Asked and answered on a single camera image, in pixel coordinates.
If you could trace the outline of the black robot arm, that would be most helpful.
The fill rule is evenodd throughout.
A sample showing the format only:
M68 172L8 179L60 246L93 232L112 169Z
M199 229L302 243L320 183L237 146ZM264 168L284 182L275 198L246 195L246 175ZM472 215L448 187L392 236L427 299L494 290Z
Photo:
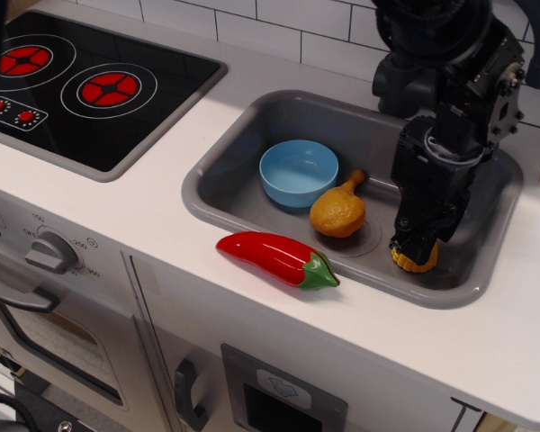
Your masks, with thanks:
M489 1L378 1L377 25L391 53L443 82L433 115L400 133L391 179L401 195L390 248L428 265L457 230L479 164L517 130L523 50Z

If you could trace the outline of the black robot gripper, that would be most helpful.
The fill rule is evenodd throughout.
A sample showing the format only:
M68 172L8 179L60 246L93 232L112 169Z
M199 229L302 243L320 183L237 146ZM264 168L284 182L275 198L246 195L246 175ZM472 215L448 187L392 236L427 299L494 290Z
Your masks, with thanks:
M428 148L433 119L409 121L398 138L391 180L401 195L390 250L424 265L437 239L450 240L466 211L475 167L445 162Z

